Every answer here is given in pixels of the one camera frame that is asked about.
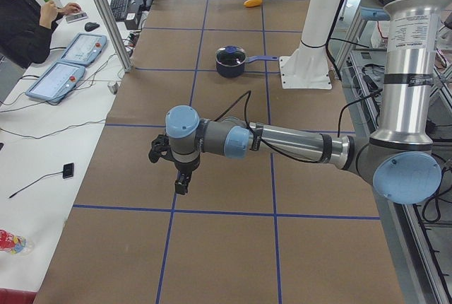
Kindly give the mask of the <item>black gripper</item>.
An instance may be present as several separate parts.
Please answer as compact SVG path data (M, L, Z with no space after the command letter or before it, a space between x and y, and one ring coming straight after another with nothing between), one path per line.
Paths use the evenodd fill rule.
M181 162L178 160L174 162L176 169L179 171L174 182L176 194L186 195L189 192L189 183L191 181L192 172L199 167L200 162L200 158L196 158L189 162Z

